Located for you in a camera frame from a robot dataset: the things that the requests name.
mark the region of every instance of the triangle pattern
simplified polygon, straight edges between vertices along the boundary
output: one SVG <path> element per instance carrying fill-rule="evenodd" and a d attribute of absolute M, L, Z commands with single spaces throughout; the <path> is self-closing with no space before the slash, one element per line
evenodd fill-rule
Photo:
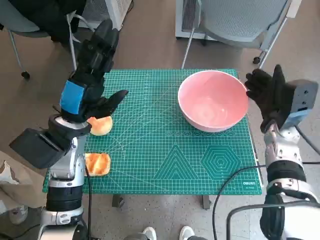
<path fill-rule="evenodd" d="M 174 145 L 164 159 L 154 179 L 196 180 L 199 179 L 177 145 Z"/>

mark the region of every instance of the green cutting mat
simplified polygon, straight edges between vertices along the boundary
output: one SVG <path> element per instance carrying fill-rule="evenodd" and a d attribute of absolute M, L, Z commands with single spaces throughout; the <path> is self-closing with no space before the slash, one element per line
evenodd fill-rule
<path fill-rule="evenodd" d="M 256 165 L 246 117 L 219 133 L 199 131 L 184 119 L 178 89 L 198 71 L 112 70 L 105 75 L 104 96 L 122 89 L 129 94 L 112 115 L 112 131 L 87 138 L 85 152 L 111 157 L 110 173 L 91 178 L 93 193 L 214 195 L 236 170 Z M 234 69 L 221 71 L 237 76 Z M 88 193 L 87 181 L 83 190 Z M 224 191 L 261 193 L 256 169 L 241 173 Z"/>

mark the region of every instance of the pink ceramic bowl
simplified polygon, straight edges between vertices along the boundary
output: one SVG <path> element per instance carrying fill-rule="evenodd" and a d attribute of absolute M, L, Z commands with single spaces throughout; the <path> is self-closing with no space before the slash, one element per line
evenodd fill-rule
<path fill-rule="evenodd" d="M 178 91 L 185 119 L 195 128 L 216 133 L 238 123 L 248 111 L 245 86 L 221 71 L 200 71 L 187 77 Z"/>

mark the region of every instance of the gray office chair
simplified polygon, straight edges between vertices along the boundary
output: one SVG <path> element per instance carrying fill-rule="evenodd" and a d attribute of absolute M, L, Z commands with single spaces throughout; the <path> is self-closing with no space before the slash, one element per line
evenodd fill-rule
<path fill-rule="evenodd" d="M 300 0 L 185 0 L 196 1 L 195 16 L 182 69 L 195 30 L 232 46 L 261 50 L 253 59 L 262 68 L 288 17 L 296 16 Z"/>
<path fill-rule="evenodd" d="M 91 29 L 91 31 L 95 31 L 82 16 L 75 14 L 75 12 L 76 11 L 66 15 L 66 19 L 69 24 L 69 44 L 74 70 L 76 70 L 77 68 L 74 41 L 80 41 L 77 40 L 71 32 L 70 22 L 72 18 L 79 18 L 88 26 L 89 29 Z M 30 74 L 25 70 L 20 61 L 13 33 L 29 38 L 44 38 L 48 37 L 49 35 L 45 31 L 41 31 L 37 25 L 26 19 L 23 15 L 21 15 L 21 13 L 8 0 L 0 0 L 0 24 L 2 24 L 9 33 L 17 62 L 22 70 L 21 76 L 25 80 L 29 80 Z"/>

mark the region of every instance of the bread slice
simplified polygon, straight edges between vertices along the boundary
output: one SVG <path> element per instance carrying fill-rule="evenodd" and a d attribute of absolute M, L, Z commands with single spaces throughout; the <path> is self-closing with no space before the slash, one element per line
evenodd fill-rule
<path fill-rule="evenodd" d="M 85 165 L 90 176 L 103 176 L 110 171 L 111 158 L 107 153 L 85 153 Z"/>
<path fill-rule="evenodd" d="M 99 119 L 96 119 L 94 116 L 92 116 L 87 120 L 87 122 L 92 126 L 90 133 L 95 136 L 103 136 L 108 134 L 113 125 L 111 116 L 106 116 Z"/>

